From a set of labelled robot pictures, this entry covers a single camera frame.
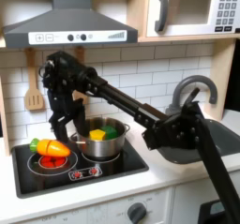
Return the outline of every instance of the silver range hood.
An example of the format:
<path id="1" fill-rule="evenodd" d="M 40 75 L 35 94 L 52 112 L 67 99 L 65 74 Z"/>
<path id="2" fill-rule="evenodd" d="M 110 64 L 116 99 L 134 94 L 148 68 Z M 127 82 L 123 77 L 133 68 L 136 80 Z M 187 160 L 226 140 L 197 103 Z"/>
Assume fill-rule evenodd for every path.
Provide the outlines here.
<path id="1" fill-rule="evenodd" d="M 138 41 L 138 31 L 91 9 L 91 0 L 52 0 L 52 10 L 3 28 L 7 48 Z"/>

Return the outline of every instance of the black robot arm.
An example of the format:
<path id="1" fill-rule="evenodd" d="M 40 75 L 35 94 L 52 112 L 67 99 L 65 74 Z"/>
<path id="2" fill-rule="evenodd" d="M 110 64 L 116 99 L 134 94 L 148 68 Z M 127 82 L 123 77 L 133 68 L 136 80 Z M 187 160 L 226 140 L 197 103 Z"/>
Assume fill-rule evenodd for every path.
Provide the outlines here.
<path id="1" fill-rule="evenodd" d="M 73 100 L 73 91 L 102 97 L 109 104 L 133 116 L 137 123 L 146 128 L 142 136 L 149 150 L 159 149 L 162 146 L 197 149 L 230 223 L 240 223 L 240 201 L 237 192 L 213 142 L 198 103 L 193 101 L 199 89 L 196 88 L 190 94 L 180 113 L 167 116 L 110 86 L 92 67 L 80 64 L 76 58 L 65 52 L 48 56 L 43 68 L 43 84 L 48 88 L 53 110 L 50 122 L 58 140 L 68 141 L 65 125 L 72 119 L 77 130 L 80 133 L 84 132 L 83 102 Z"/>

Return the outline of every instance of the oven knob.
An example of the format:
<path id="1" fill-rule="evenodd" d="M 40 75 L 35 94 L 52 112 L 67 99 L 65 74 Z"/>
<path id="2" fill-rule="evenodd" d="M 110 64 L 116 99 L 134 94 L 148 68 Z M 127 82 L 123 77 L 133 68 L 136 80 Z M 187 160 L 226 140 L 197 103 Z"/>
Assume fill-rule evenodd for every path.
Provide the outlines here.
<path id="1" fill-rule="evenodd" d="M 81 173 L 80 173 L 80 172 L 75 172 L 75 173 L 74 173 L 74 176 L 75 176 L 76 178 L 80 178 L 80 177 L 81 177 Z"/>
<path id="2" fill-rule="evenodd" d="M 91 174 L 96 175 L 96 174 L 98 174 L 98 169 L 92 168 L 90 172 L 91 172 Z"/>
<path id="3" fill-rule="evenodd" d="M 86 35 L 85 34 L 81 34 L 81 40 L 86 40 Z"/>
<path id="4" fill-rule="evenodd" d="M 139 223 L 146 216 L 146 208 L 140 202 L 134 203 L 128 208 L 127 215 L 132 223 Z"/>
<path id="5" fill-rule="evenodd" d="M 73 35 L 68 35 L 68 36 L 67 36 L 67 39 L 68 39 L 69 41 L 73 41 L 74 36 L 73 36 Z"/>

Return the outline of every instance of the orange toy carrot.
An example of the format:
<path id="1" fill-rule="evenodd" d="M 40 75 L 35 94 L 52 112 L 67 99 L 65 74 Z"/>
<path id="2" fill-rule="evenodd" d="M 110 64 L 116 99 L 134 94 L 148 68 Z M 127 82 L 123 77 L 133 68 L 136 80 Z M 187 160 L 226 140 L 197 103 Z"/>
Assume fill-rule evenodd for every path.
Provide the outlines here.
<path id="1" fill-rule="evenodd" d="M 68 157 L 70 150 L 59 141 L 39 140 L 34 138 L 30 143 L 30 150 L 49 157 Z"/>

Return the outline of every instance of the faucet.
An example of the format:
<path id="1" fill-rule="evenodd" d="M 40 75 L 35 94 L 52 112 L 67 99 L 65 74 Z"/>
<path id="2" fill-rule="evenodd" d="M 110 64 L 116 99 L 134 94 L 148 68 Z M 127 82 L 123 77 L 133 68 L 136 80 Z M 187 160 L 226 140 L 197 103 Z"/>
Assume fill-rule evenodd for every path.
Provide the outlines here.
<path id="1" fill-rule="evenodd" d="M 172 97 L 172 104 L 169 105 L 169 107 L 166 109 L 165 113 L 167 115 L 173 115 L 181 111 L 180 107 L 180 95 L 182 90 L 189 84 L 194 82 L 202 82 L 206 84 L 210 89 L 210 98 L 209 103 L 216 104 L 218 100 L 218 90 L 216 85 L 212 80 L 209 78 L 206 78 L 204 76 L 196 75 L 196 76 L 190 76 L 188 78 L 183 79 L 178 85 L 176 86 L 173 97 Z"/>

